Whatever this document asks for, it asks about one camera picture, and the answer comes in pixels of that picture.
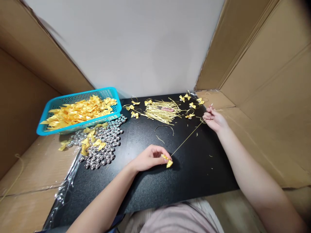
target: pile of bows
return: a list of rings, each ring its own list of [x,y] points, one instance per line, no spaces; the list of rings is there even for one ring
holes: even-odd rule
[[[101,100],[93,95],[89,100],[81,100],[74,104],[64,104],[64,107],[52,109],[49,112],[54,115],[40,124],[48,124],[48,131],[65,128],[70,125],[103,117],[113,113],[112,107],[117,100],[106,98]]]

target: right hand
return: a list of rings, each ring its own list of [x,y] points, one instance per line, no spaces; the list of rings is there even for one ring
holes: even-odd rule
[[[203,120],[216,133],[221,129],[229,127],[226,119],[220,113],[216,112],[211,105],[206,109],[206,112],[203,115]]]

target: pile of bells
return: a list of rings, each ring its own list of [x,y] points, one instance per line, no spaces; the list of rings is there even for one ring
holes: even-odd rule
[[[119,140],[121,138],[119,135],[124,132],[120,126],[122,123],[125,123],[126,120],[127,118],[121,114],[118,119],[110,121],[106,129],[103,127],[95,129],[94,137],[105,142],[106,146],[98,151],[98,146],[92,146],[93,142],[91,142],[91,138],[89,138],[91,146],[87,150],[88,156],[82,156],[79,159],[80,162],[86,161],[86,164],[84,165],[86,169],[98,169],[100,166],[105,166],[107,163],[111,163],[111,161],[115,159],[115,155],[113,154],[115,151],[114,147],[120,145]],[[71,147],[72,145],[81,146],[81,142],[87,137],[87,135],[87,133],[83,133],[83,130],[77,131],[75,135],[71,136],[73,140],[67,145],[67,147]]]

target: hand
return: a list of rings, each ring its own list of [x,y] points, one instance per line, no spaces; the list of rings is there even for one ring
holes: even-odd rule
[[[229,127],[226,119],[220,113],[216,112],[212,106],[209,106],[206,109],[206,113],[203,115],[203,120],[216,133],[223,128]]]
[[[141,152],[129,165],[137,172],[148,170],[156,165],[165,164],[168,160],[161,157],[161,154],[172,160],[169,153],[161,146],[150,145]]]

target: forearm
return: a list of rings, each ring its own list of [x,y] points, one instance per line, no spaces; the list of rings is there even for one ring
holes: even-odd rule
[[[68,232],[105,232],[111,227],[137,171],[128,164],[75,220]]]
[[[217,133],[241,191],[268,232],[303,232],[305,225],[275,180],[250,156],[230,128]]]

